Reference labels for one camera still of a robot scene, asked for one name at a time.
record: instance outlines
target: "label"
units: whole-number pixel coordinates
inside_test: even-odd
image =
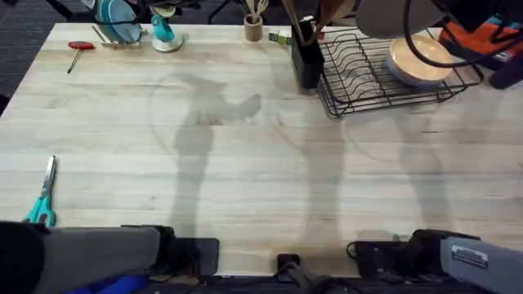
[[[489,267],[489,257],[484,252],[469,248],[452,245],[452,259],[461,261],[469,265],[487,269]]]
[[[501,60],[502,62],[507,62],[511,57],[512,55],[506,52],[501,52],[494,56],[495,59]]]

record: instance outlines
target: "wooden cup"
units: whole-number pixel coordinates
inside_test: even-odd
[[[245,39],[250,42],[257,42],[263,38],[263,22],[262,18],[258,17],[256,24],[253,24],[253,16],[247,15],[244,17],[244,35]]]

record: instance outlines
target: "screwdriver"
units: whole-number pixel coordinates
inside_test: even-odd
[[[78,55],[80,54],[80,51],[92,50],[95,48],[95,46],[89,42],[84,42],[84,41],[69,42],[67,44],[67,46],[69,46],[73,49],[76,49],[76,55],[74,55],[73,63],[71,64],[69,69],[67,69],[67,74],[69,74],[71,72],[71,70],[73,70],[74,64],[76,64],[76,60],[78,59]]]

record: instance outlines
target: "black wire dish rack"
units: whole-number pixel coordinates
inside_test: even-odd
[[[428,36],[434,38],[429,30]],[[320,40],[325,58],[318,92],[327,114],[345,114],[428,102],[443,102],[483,82],[480,69],[453,69],[451,75],[430,90],[411,87],[389,72],[385,61],[392,40],[369,38],[358,29],[326,32]]]

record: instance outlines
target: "scissors blade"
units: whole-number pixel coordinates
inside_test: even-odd
[[[46,177],[43,181],[42,197],[51,196],[52,183],[55,180],[56,171],[56,157],[55,155],[49,158],[47,162]]]

